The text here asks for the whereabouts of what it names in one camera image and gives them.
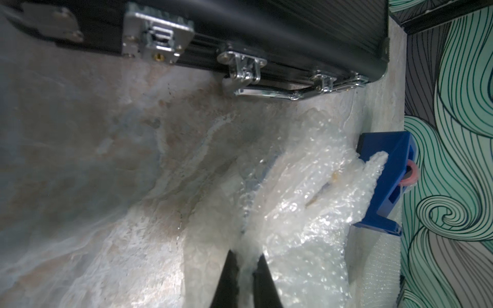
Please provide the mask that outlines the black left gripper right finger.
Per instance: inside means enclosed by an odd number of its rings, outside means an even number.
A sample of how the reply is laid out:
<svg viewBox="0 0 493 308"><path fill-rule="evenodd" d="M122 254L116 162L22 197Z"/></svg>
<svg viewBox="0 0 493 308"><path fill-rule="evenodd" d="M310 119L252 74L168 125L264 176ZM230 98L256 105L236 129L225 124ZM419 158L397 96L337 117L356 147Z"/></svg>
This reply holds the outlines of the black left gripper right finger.
<svg viewBox="0 0 493 308"><path fill-rule="evenodd" d="M276 285L264 255L253 272L253 299L255 308L283 308Z"/></svg>

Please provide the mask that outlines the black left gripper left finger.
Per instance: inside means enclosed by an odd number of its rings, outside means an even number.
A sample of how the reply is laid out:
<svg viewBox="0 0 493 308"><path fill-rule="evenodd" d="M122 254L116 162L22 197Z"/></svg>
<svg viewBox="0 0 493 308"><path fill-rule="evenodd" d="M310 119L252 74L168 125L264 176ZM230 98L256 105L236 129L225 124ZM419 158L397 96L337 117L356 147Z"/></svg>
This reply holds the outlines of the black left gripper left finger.
<svg viewBox="0 0 493 308"><path fill-rule="evenodd" d="M229 250L210 308L238 308L239 270L236 254Z"/></svg>

